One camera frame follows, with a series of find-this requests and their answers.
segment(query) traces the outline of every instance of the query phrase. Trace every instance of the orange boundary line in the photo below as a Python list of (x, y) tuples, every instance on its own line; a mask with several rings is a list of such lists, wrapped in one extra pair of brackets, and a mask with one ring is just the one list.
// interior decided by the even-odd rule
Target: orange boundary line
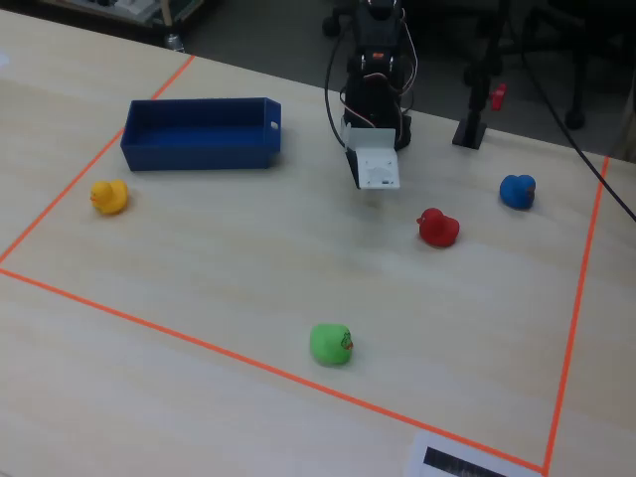
[[(609, 157), (605, 157), (603, 161), (603, 169), (601, 176), (603, 179), (607, 174), (609, 167)], [(594, 199), (594, 208), (589, 219), (589, 228), (587, 229), (587, 241), (585, 242), (585, 250), (580, 265), (580, 273), (578, 276), (578, 285), (576, 286), (576, 297), (574, 298), (574, 307), (572, 310), (572, 320), (569, 324), (569, 334), (567, 336), (567, 346), (565, 347), (565, 358), (563, 360), (563, 368), (560, 373), (560, 382), (558, 383), (558, 393), (556, 394), (555, 412), (553, 413), (553, 422), (550, 428), (550, 437), (548, 438), (548, 446), (546, 448), (546, 457), (542, 468), (542, 475), (548, 477), (550, 474), (550, 466), (553, 461), (555, 452), (555, 444), (557, 441), (558, 424), (565, 399), (565, 388), (567, 387), (567, 376), (569, 374), (569, 365), (572, 361), (572, 352), (574, 351), (574, 341), (576, 338), (576, 329), (578, 327), (578, 316), (580, 314), (580, 305), (583, 300), (583, 291), (585, 289), (585, 278), (587, 277), (587, 266), (589, 265), (589, 256), (592, 252), (592, 243), (594, 241), (594, 232), (596, 231), (596, 221), (598, 219), (598, 210), (600, 208), (600, 200), (603, 197), (603, 185), (599, 182), (596, 187), (596, 198)]]
[[(157, 92), (152, 95), (152, 99), (157, 99), (161, 94), (163, 94), (164, 91), (170, 86), (170, 84), (172, 84), (181, 75), (181, 73), (186, 70), (186, 68), (190, 65), (194, 58), (194, 55), (190, 56), (190, 58), (181, 67), (179, 67), (178, 70), (175, 71), (175, 73), (157, 90)], [(33, 231), (35, 227), (38, 226), (38, 224), (44, 219), (44, 217), (49, 214), (53, 207), (55, 207), (64, 198), (64, 196), (69, 193), (69, 191), (75, 186), (75, 184), (80, 181), (83, 175), (88, 172), (88, 170), (92, 166), (94, 166), (99, 159), (101, 159), (101, 156), (103, 156), (115, 142), (117, 142), (117, 139), (119, 139), (122, 134), (123, 127), (119, 129), (119, 131), (117, 131), (112, 139), (110, 139), (108, 143), (103, 146), (103, 148), (97, 153), (97, 155), (93, 157), (92, 160), (88, 164), (86, 164), (83, 169), (81, 169), (81, 171), (79, 171), (79, 174), (77, 174), (75, 178), (66, 187), (64, 187), (64, 189), (58, 194), (58, 196), (55, 197), (54, 200), (36, 217), (36, 219), (29, 224), (29, 226), (18, 236), (18, 238), (16, 238), (14, 242), (9, 245), (9, 248), (7, 248), (2, 255), (0, 255), (0, 263), (2, 263), (18, 247), (18, 245), (20, 245), (20, 243), (22, 243), (22, 241)]]
[(378, 414), (382, 414), (385, 415), (387, 417), (390, 417), (392, 419), (395, 420), (399, 420), (401, 422), (404, 422), (406, 424), (412, 425), (414, 427), (419, 427), (420, 429), (424, 429), (430, 432), (434, 432), (435, 434), (439, 434), (443, 437), (447, 437), (449, 439), (455, 440), (457, 442), (460, 442), (462, 444), (468, 445), (470, 447), (473, 447), (475, 449), (481, 450), (483, 452), (495, 455), (501, 459), (504, 460), (508, 460), (514, 464), (520, 465), (522, 467), (525, 467), (527, 469), (533, 470), (535, 472), (541, 472), (542, 468), (541, 466), (537, 465), (537, 464), (533, 464), (531, 462), (527, 462), (523, 459), (520, 459), (519, 457), (515, 457), (514, 455), (510, 455), (507, 454), (506, 452), (503, 452), (501, 450), (497, 450), (493, 447), (489, 447), (487, 445), (484, 444), (480, 444), (479, 442), (476, 442), (474, 440), (470, 440), (467, 439), (465, 437), (462, 437), (460, 435), (454, 434), (452, 432), (449, 432), (447, 430), (443, 430), (440, 429), (439, 427), (434, 427), (432, 425), (426, 424), (424, 422), (421, 422), (419, 420), (415, 420), (412, 419), (410, 417), (407, 417), (403, 414), (399, 414), (397, 412), (393, 412), (392, 410), (388, 410), (385, 409), (383, 407), (380, 407), (378, 405), (375, 404), (371, 404), (370, 402), (367, 402), (365, 400), (361, 400), (358, 399), (357, 397), (351, 397), (349, 395), (346, 395), (344, 393), (341, 393), (339, 391), (336, 390), (332, 390), (331, 388), (327, 388), (325, 386), (319, 385), (317, 383), (313, 383), (309, 380), (306, 380), (304, 378), (300, 378), (296, 375), (292, 375), (291, 373), (288, 373), (286, 371), (280, 370), (278, 368), (275, 368), (274, 366), (268, 365), (266, 363), (262, 363), (260, 361), (257, 361), (253, 358), (248, 358), (247, 356), (244, 355), (240, 355), (239, 353), (235, 353), (234, 351), (230, 351), (227, 350), (225, 348), (222, 348), (220, 346), (217, 345), (213, 345), (212, 343), (208, 343), (206, 341), (200, 340), (199, 338), (195, 338), (193, 336), (189, 336), (186, 335), (184, 333), (181, 333), (179, 331), (173, 330), (171, 328), (167, 328), (165, 326), (161, 326), (158, 325), (156, 323), (152, 323), (151, 321), (147, 321), (141, 318), (138, 318), (136, 316), (130, 315), (128, 313), (124, 313), (122, 311), (118, 311), (115, 310), (114, 308), (110, 308), (108, 306), (105, 305), (101, 305), (99, 303), (96, 303), (94, 301), (90, 301), (86, 298), (82, 298), (80, 296), (74, 295), (70, 292), (64, 291), (60, 288), (56, 288), (55, 286), (52, 285), (48, 285), (46, 283), (43, 283), (41, 281), (38, 280), (34, 280), (33, 278), (29, 278), (26, 277), (24, 275), (21, 275), (19, 273), (15, 273), (13, 271), (9, 271), (3, 268), (0, 268), (0, 274), (9, 276), (11, 278), (15, 278), (17, 280), (20, 280), (24, 283), (28, 283), (30, 285), (34, 285), (37, 286), (38, 288), (42, 288), (44, 290), (50, 291), (52, 293), (56, 293), (60, 296), (64, 296), (65, 298), (68, 298), (72, 301), (75, 301), (77, 303), (81, 303), (83, 305), (89, 306), (91, 308), (94, 308), (96, 310), (102, 311), (104, 313), (108, 313), (110, 315), (116, 316), (118, 318), (122, 318), (126, 321), (130, 321), (132, 323), (135, 323), (137, 325), (143, 326), (145, 328), (149, 328), (153, 331), (157, 331), (159, 333), (163, 333), (165, 335), (168, 336), (172, 336), (173, 338), (177, 338), (179, 340), (191, 343), (193, 345), (196, 346), (200, 346), (202, 348), (205, 348), (207, 350), (213, 351), (215, 353), (218, 353), (220, 355), (226, 356), (228, 358), (231, 358), (233, 360), (237, 360), (240, 361), (242, 363), (245, 363), (249, 366), (253, 366), (255, 368), (259, 368), (263, 371), (267, 371), (268, 373), (272, 373), (273, 375), (277, 375), (281, 378), (285, 378), (286, 380), (290, 380), (293, 381), (294, 383), (297, 383), (299, 385), (305, 386), (307, 388), (311, 388), (315, 391), (319, 391), (321, 393), (324, 393), (326, 395), (332, 396), (334, 398), (339, 398), (341, 400), (345, 400), (346, 402), (349, 402), (351, 404), (357, 405), (359, 407), (363, 407), (364, 409), (370, 410), (372, 412), (376, 412)]

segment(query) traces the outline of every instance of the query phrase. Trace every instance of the wire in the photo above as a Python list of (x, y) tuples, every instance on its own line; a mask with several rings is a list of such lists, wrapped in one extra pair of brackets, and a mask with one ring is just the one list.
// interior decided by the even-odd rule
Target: wire
[(614, 200), (618, 203), (618, 205), (623, 208), (623, 210), (627, 213), (627, 215), (634, 222), (636, 222), (636, 215), (632, 212), (632, 210), (629, 207), (627, 207), (627, 205), (623, 202), (623, 200), (620, 197), (618, 197), (618, 194), (614, 192), (614, 190), (610, 187), (610, 185), (607, 184), (607, 181), (605, 181), (603, 176), (598, 172), (598, 170), (594, 167), (594, 165), (590, 162), (590, 160), (587, 159), (587, 156), (585, 156), (585, 154), (580, 149), (580, 147), (578, 147), (578, 144), (576, 144), (576, 141), (574, 141), (574, 138), (571, 136), (571, 134), (567, 130), (567, 127), (565, 126), (565, 124), (563, 124), (563, 121), (560, 120), (560, 117), (558, 116), (558, 113), (555, 110), (555, 107), (553, 106), (552, 102), (548, 98), (548, 95), (546, 94), (543, 87), (537, 80), (537, 77), (535, 76), (535, 72), (533, 71), (530, 64), (528, 63), (528, 60), (526, 59), (526, 52), (524, 49), (524, 37), (522, 35), (522, 39), (521, 41), (519, 41), (519, 37), (517, 37), (517, 33), (515, 32), (515, 28), (513, 27), (513, 22), (512, 22), (510, 13), (508, 13), (508, 26), (510, 28), (510, 34), (512, 36), (513, 42), (515, 43), (515, 45), (519, 47), (519, 50), (521, 52), (521, 61), (524, 64), (524, 68), (526, 69), (526, 72), (528, 73), (528, 76), (530, 77), (531, 82), (535, 86), (535, 89), (539, 93), (539, 96), (542, 98), (542, 100), (544, 101), (548, 109), (550, 110), (550, 113), (552, 114), (553, 118), (556, 121), (556, 125), (562, 131), (563, 135), (565, 136), (569, 144), (572, 146), (572, 148), (578, 153), (578, 155), (585, 162), (587, 167), (589, 167), (592, 173), (596, 176), (598, 181), (605, 187), (605, 189), (607, 189), (607, 192), (609, 192), (609, 194), (614, 198)]
[(402, 94), (406, 94), (409, 89), (415, 84), (415, 78), (417, 77), (417, 51), (415, 50), (415, 45), (413, 44), (413, 38), (410, 37), (410, 31), (408, 30), (408, 25), (406, 24), (406, 12), (404, 9), (401, 9), (401, 22), (404, 24), (404, 29), (406, 30), (406, 35), (408, 36), (408, 42), (410, 43), (410, 49), (413, 53), (413, 59), (415, 60), (415, 67), (410, 72), (410, 77), (408, 81), (404, 84), (404, 89)]
[(340, 102), (342, 102), (342, 105), (345, 106), (345, 109), (347, 109), (349, 112), (351, 112), (352, 114), (358, 116), (360, 119), (362, 119), (363, 121), (365, 121), (367, 124), (369, 124), (371, 127), (377, 127), (370, 119), (366, 118), (365, 116), (363, 116), (362, 114), (360, 114), (359, 112), (354, 111), (351, 107), (349, 107), (347, 105), (347, 103), (345, 102), (345, 100), (342, 98), (342, 93), (345, 92), (345, 88), (346, 86), (344, 86), (341, 90), (340, 90)]
[(329, 106), (329, 77), (331, 76), (331, 67), (333, 67), (334, 65), (334, 59), (336, 58), (338, 47), (342, 43), (342, 39), (345, 38), (345, 34), (351, 28), (352, 23), (353, 21), (349, 22), (347, 26), (342, 29), (340, 35), (338, 35), (338, 40), (336, 40), (334, 49), (331, 51), (331, 58), (329, 59), (329, 66), (327, 67), (327, 75), (325, 77), (325, 106), (327, 107), (327, 117), (329, 118), (329, 125), (331, 126), (331, 130), (333, 131), (334, 136), (336, 136), (336, 140), (344, 148), (346, 148), (347, 146), (345, 145), (345, 141), (342, 140), (342, 137), (340, 137), (340, 134), (338, 134), (338, 131), (336, 130), (336, 126), (334, 125), (334, 118), (331, 115), (331, 107)]
[(402, 111), (402, 114), (407, 114), (409, 111), (411, 111), (413, 109), (413, 105), (415, 104), (415, 90), (412, 89), (410, 91), (410, 104), (408, 105), (408, 108), (405, 109), (404, 111)]

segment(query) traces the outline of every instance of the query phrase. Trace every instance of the red clip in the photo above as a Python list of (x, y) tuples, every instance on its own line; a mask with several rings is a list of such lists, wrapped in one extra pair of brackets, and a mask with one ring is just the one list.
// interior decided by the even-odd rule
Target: red clip
[(504, 96), (506, 95), (506, 89), (508, 87), (504, 82), (502, 82), (495, 92), (493, 92), (490, 97), (493, 100), (493, 111), (500, 111), (501, 106), (504, 103)]

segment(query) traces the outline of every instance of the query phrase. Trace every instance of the yellow rubber duck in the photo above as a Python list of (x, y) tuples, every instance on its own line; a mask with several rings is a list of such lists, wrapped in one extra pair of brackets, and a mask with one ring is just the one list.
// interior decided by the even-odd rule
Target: yellow rubber duck
[(119, 179), (95, 182), (90, 189), (90, 201), (103, 214), (117, 214), (128, 203), (128, 186)]

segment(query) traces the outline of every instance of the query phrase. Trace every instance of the rubber duck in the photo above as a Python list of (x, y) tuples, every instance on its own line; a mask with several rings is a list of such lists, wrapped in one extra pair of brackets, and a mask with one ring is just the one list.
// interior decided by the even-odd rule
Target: rubber duck
[(451, 246), (459, 235), (459, 223), (439, 209), (426, 209), (417, 223), (419, 236), (429, 245)]
[(128, 187), (119, 179), (95, 182), (90, 189), (90, 201), (102, 214), (117, 214), (128, 203)]
[(322, 365), (343, 365), (351, 359), (354, 343), (345, 325), (320, 324), (311, 329), (309, 348)]
[(501, 200), (513, 209), (529, 209), (535, 201), (537, 183), (532, 176), (507, 176), (499, 188)]

